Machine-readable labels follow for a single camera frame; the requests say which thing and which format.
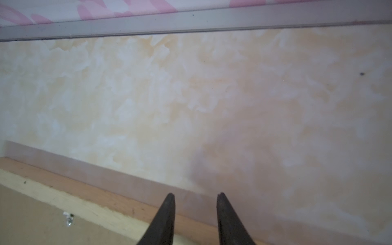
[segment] wooden baseboard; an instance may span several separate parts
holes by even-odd
[[[0,158],[0,184],[135,241],[142,237],[158,210],[8,158]],[[174,227],[173,244],[219,244],[218,229],[214,226],[176,215]]]
[[[166,195],[173,193],[176,197],[176,214],[217,226],[216,197],[197,194],[15,142],[6,142],[5,157],[153,207],[159,207]]]

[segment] plywood subfloor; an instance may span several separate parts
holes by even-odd
[[[130,238],[74,218],[65,226],[63,210],[0,185],[0,244],[135,244]]]

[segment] gray molding strip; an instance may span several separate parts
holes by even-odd
[[[392,0],[325,0],[10,26],[0,41],[392,23]]]

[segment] pink patterned ceiling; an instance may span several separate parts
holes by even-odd
[[[1,0],[0,27],[307,0]]]

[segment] cream wall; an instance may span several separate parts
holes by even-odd
[[[1,143],[392,244],[392,25],[7,42],[0,76]]]

